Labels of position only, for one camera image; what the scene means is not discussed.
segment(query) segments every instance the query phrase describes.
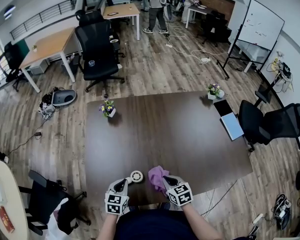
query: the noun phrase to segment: railing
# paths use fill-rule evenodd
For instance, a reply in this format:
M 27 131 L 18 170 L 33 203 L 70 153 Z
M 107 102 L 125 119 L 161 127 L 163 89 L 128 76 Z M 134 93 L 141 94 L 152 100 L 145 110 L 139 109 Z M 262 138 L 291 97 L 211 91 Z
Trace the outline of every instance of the railing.
M 42 12 L 26 20 L 24 23 L 20 24 L 10 32 L 13 40 L 16 40 L 18 37 L 22 36 L 24 33 L 28 32 L 35 26 L 38 26 L 55 16 L 62 15 L 66 12 L 74 10 L 76 1 L 77 0 L 63 1 L 48 9 L 43 10 Z

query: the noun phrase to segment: ceiling light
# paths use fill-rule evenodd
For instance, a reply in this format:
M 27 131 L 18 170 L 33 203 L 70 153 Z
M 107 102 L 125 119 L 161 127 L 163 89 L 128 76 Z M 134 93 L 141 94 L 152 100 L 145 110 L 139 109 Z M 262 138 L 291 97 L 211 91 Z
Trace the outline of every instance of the ceiling light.
M 7 16 L 9 13 L 11 13 L 16 7 L 13 4 L 10 4 L 4 11 L 3 16 Z
M 11 13 L 9 13 L 7 16 L 5 16 L 5 20 L 7 20 L 7 19 L 9 19 L 10 17 L 12 16 L 12 14 Z

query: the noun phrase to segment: round table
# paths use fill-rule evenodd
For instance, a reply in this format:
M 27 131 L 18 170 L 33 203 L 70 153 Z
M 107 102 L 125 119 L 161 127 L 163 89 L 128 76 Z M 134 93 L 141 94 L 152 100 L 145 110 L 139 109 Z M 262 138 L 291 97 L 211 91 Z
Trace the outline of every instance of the round table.
M 12 171 L 2 161 L 0 161 L 0 184 L 4 189 L 6 197 L 6 204 L 3 206 L 10 221 L 12 222 L 14 231 L 9 233 L 1 218 L 0 230 L 8 240 L 27 240 L 29 229 L 19 187 Z

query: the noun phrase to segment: phone on desk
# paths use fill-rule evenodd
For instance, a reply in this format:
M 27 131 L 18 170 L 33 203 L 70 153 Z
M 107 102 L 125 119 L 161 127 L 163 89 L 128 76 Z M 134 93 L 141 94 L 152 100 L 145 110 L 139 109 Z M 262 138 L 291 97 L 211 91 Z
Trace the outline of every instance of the phone on desk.
M 108 14 L 108 16 L 113 16 L 113 15 L 116 15 L 116 14 L 118 14 L 119 12 L 111 12 L 111 13 L 109 13 Z

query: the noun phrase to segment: flower pot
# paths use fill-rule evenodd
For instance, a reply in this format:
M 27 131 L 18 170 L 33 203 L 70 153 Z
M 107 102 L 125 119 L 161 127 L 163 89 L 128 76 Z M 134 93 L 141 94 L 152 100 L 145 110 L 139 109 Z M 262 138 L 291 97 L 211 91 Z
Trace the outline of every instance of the flower pot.
M 225 96 L 225 92 L 220 90 L 220 92 L 216 95 L 219 99 L 222 99 Z
M 116 113 L 116 108 L 114 108 L 110 114 L 108 114 L 108 117 L 112 118 Z
M 210 94 L 210 91 L 208 92 L 208 99 L 209 100 L 215 100 L 217 97 L 215 95 Z

